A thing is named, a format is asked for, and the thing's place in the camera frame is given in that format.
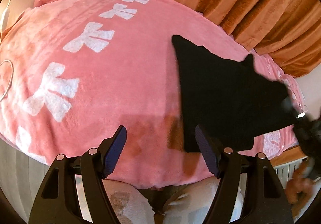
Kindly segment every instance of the black cloth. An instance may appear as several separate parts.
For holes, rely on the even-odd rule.
[[[295,122],[281,106],[288,97],[286,86],[257,74],[252,54],[237,62],[179,35],[172,43],[179,66],[186,152],[200,151],[194,134],[198,124],[223,146],[241,151],[252,149],[254,137]]]

